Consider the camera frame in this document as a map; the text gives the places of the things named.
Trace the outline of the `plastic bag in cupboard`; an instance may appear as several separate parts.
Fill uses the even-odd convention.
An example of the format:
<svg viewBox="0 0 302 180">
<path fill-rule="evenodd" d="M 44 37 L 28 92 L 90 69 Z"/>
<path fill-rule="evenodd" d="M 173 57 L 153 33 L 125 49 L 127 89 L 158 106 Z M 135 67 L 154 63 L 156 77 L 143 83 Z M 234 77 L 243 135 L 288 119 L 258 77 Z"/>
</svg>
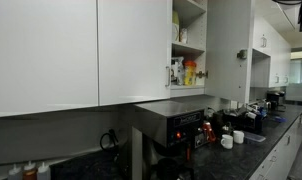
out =
<svg viewBox="0 0 302 180">
<path fill-rule="evenodd" d="M 177 85 L 183 85 L 183 75 L 184 75 L 184 66 L 183 66 L 183 56 L 172 57 L 171 58 L 171 69 L 173 70 L 172 78 Z"/>
</svg>

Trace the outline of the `far white wide cupboard door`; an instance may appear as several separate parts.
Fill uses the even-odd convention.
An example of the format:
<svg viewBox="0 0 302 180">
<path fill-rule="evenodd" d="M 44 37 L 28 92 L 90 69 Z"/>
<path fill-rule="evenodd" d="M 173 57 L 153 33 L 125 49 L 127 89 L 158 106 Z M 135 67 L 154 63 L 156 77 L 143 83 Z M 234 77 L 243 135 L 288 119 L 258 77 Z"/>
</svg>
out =
<svg viewBox="0 0 302 180">
<path fill-rule="evenodd" d="M 97 1 L 0 0 L 0 117 L 97 104 Z"/>
</svg>

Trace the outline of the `black coffee machine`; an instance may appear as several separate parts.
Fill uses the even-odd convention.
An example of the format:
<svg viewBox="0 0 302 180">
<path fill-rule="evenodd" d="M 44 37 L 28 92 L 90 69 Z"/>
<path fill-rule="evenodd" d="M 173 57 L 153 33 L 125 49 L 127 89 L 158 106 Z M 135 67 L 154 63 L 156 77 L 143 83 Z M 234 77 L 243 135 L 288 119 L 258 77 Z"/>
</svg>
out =
<svg viewBox="0 0 302 180">
<path fill-rule="evenodd" d="M 268 91 L 267 101 L 271 103 L 271 109 L 284 112 L 286 107 L 280 103 L 280 99 L 285 97 L 285 92 L 280 90 Z"/>
</svg>

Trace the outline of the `black condiment organizer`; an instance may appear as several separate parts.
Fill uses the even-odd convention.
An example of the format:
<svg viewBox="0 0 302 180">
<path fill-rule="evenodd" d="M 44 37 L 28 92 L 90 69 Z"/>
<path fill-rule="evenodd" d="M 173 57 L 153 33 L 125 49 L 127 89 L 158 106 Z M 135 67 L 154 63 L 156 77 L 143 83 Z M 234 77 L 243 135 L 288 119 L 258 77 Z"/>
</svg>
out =
<svg viewBox="0 0 302 180">
<path fill-rule="evenodd" d="M 224 122 L 230 123 L 235 129 L 256 134 L 262 132 L 263 117 L 253 112 L 224 109 L 222 119 Z"/>
</svg>

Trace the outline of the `yellow canister orange lid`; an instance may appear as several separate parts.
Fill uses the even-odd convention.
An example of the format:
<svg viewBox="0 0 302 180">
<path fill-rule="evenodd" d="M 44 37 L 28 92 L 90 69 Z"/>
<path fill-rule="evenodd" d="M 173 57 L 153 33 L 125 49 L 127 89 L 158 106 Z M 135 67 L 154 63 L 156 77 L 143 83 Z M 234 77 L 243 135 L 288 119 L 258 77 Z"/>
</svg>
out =
<svg viewBox="0 0 302 180">
<path fill-rule="evenodd" d="M 186 86 L 192 86 L 194 84 L 195 73 L 196 73 L 196 63 L 191 60 L 184 62 L 185 67 L 185 77 L 184 84 Z"/>
</svg>

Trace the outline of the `clear plastic container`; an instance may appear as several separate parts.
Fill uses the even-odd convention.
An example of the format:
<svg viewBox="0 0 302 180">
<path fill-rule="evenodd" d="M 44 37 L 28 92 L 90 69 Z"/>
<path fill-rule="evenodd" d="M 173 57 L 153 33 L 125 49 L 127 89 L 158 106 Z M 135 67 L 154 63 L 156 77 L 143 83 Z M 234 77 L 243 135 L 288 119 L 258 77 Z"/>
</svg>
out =
<svg viewBox="0 0 302 180">
<path fill-rule="evenodd" d="M 246 132 L 246 131 L 244 131 L 244 138 L 247 140 L 250 140 L 250 141 L 258 142 L 258 143 L 261 143 L 264 140 L 266 140 L 266 138 L 264 136 Z"/>
</svg>

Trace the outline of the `white mug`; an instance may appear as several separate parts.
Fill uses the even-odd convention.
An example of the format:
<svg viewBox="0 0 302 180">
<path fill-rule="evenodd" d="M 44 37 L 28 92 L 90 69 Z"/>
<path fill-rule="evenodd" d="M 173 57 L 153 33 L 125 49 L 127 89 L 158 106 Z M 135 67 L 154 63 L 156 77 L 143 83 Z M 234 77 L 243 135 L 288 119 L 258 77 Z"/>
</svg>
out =
<svg viewBox="0 0 302 180">
<path fill-rule="evenodd" d="M 242 131 L 234 131 L 233 140 L 237 144 L 242 144 L 244 142 L 244 133 Z"/>
<path fill-rule="evenodd" d="M 223 134 L 220 143 L 225 149 L 232 149 L 233 137 L 231 135 Z"/>
</svg>

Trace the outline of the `stainless steel coffee brewer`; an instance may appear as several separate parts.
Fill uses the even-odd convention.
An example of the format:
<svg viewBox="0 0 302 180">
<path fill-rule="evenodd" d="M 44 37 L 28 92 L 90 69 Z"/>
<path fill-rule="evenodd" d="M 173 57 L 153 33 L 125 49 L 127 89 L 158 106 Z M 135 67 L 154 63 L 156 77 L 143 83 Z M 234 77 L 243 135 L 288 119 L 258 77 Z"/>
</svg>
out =
<svg viewBox="0 0 302 180">
<path fill-rule="evenodd" d="M 176 180 L 183 171 L 194 178 L 192 151 L 209 142 L 204 106 L 170 100 L 127 104 L 120 118 L 128 127 L 132 180 Z"/>
</svg>

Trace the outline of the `white squeeze bottle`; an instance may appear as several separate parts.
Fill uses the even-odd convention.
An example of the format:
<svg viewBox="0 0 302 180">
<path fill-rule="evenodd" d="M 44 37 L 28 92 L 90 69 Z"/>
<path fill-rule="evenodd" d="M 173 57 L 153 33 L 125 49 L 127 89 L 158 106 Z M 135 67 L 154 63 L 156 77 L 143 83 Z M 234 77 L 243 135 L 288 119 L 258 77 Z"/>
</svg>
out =
<svg viewBox="0 0 302 180">
<path fill-rule="evenodd" d="M 38 167 L 37 180 L 51 180 L 51 170 L 45 162 Z"/>
</svg>

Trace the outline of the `orange sauce squeeze bottle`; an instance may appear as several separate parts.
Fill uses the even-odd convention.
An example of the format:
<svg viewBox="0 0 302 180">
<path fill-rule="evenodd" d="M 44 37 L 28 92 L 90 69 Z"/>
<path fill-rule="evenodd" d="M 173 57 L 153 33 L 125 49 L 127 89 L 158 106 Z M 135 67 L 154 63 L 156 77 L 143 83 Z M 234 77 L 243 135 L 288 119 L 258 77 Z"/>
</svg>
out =
<svg viewBox="0 0 302 180">
<path fill-rule="evenodd" d="M 37 168 L 36 164 L 29 161 L 23 167 L 23 180 L 37 180 Z"/>
</svg>

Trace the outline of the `clear squeeze bottle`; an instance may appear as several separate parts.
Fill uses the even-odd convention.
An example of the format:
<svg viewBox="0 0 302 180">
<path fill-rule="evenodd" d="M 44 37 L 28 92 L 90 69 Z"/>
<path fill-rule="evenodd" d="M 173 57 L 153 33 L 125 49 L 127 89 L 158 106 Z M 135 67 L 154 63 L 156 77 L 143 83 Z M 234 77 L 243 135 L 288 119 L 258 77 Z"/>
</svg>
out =
<svg viewBox="0 0 302 180">
<path fill-rule="evenodd" d="M 8 171 L 8 180 L 22 180 L 22 170 L 16 164 Z"/>
</svg>

